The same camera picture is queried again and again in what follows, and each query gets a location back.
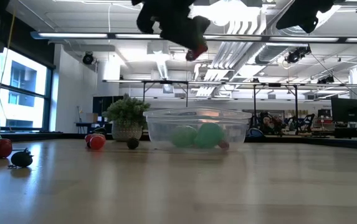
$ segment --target table surface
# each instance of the table surface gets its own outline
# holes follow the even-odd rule
[[[0,160],[0,223],[357,223],[357,150],[243,144],[227,154],[136,151],[84,140],[14,144]]]

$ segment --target window frame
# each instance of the window frame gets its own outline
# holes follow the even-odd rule
[[[33,60],[40,65],[43,65],[46,69],[46,77],[45,77],[45,94],[41,95],[33,91],[29,90],[24,90],[22,88],[14,87],[12,85],[5,85],[0,83],[0,88],[5,89],[5,90],[10,90],[14,91],[16,93],[22,93],[28,96],[34,96],[34,97],[39,97],[44,99],[44,107],[43,107],[43,115],[42,115],[42,127],[41,128],[19,128],[19,127],[10,127],[10,126],[5,126],[5,127],[0,127],[1,131],[49,131],[49,116],[50,116],[50,102],[51,102],[51,91],[52,91],[52,76],[54,73],[54,68],[51,68],[49,66],[44,65],[43,63],[38,62],[34,58],[28,57],[25,54],[22,54],[20,51],[16,49],[10,49],[14,51],[15,53],[22,55],[23,57],[26,57],[30,60]]]

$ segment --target desk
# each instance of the desk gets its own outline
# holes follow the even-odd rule
[[[100,127],[104,127],[106,129],[107,133],[112,133],[112,124],[108,123],[108,122],[104,122],[104,121],[99,121],[97,123],[87,123],[87,122],[76,122],[76,127],[78,127],[77,132],[79,134],[84,134],[85,131],[83,131],[83,133],[81,132],[81,128],[87,128],[87,134],[90,134],[91,131],[93,131],[95,128],[97,127],[92,127],[92,125],[99,125]]]
[[[84,134],[84,133],[81,133],[81,128],[87,128],[87,134],[90,134],[90,130],[91,130],[93,124],[96,124],[96,123],[77,122],[76,123],[76,127],[78,127],[77,133]]]
[[[357,128],[335,128],[335,138],[357,138]]]

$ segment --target window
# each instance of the window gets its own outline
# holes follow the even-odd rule
[[[45,94],[47,67],[12,50],[0,54],[0,82],[30,92]]]
[[[0,54],[0,127],[42,129],[49,69],[6,49]]]
[[[0,127],[42,128],[44,99],[0,90]]]
[[[12,128],[33,128],[33,121],[7,119],[6,126]]]

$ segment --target metal frame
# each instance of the metal frame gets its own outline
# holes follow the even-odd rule
[[[152,88],[152,86],[155,84],[155,83],[160,83],[160,84],[174,84],[174,83],[177,83],[179,85],[179,87],[181,87],[184,92],[186,93],[186,107],[188,107],[188,91],[189,91],[189,83],[188,81],[170,81],[170,80],[142,80],[140,81],[143,83],[143,96],[142,96],[142,101],[145,102],[145,94],[146,92]],[[146,84],[147,83],[152,83],[151,86],[149,86],[148,88],[146,88]],[[180,84],[186,84],[186,91],[185,89],[180,85]]]
[[[320,86],[320,87],[336,87],[336,86],[345,86],[347,88],[351,88],[351,87],[357,87],[357,85],[345,85],[345,84],[313,84],[313,83],[237,83],[237,82],[192,82],[192,81],[181,81],[181,80],[103,80],[103,82],[112,82],[112,83],[143,83],[143,96],[142,99],[145,102],[145,94],[146,92],[155,84],[155,83],[160,83],[160,84],[178,84],[184,91],[185,89],[180,85],[180,84],[184,84],[186,85],[186,98],[171,98],[171,99],[186,99],[186,107],[188,107],[188,91],[189,91],[189,85],[190,84],[197,84],[197,85],[225,85],[225,84],[230,84],[230,85],[247,85],[247,86],[252,86],[253,87],[253,102],[254,102],[254,122],[256,122],[256,113],[257,113],[257,100],[256,100],[256,96],[258,94],[259,91],[256,92],[256,87],[257,86],[262,86],[261,89],[264,89],[267,86],[273,87],[273,88],[277,88],[277,87],[285,87],[286,89],[288,89],[294,96],[295,96],[295,111],[296,111],[296,118],[298,118],[298,87],[299,86]],[[149,88],[146,88],[146,84],[147,83],[152,83],[152,85]],[[293,92],[291,89],[289,89],[289,87],[292,86],[295,91]],[[191,98],[191,100],[211,100],[211,98]],[[234,98],[232,100],[249,100],[249,99],[238,99],[238,98]]]
[[[49,115],[50,115],[50,102],[51,102],[51,88],[52,88],[52,76],[53,69],[47,67],[47,77],[46,77],[46,86],[45,94],[41,95],[32,91],[24,90],[21,88],[16,88],[13,86],[0,84],[1,89],[14,91],[16,93],[22,93],[29,96],[39,97],[44,99],[44,114],[42,116],[42,128],[17,128],[17,127],[1,127],[1,131],[9,131],[12,128],[15,131],[48,131],[49,130]]]

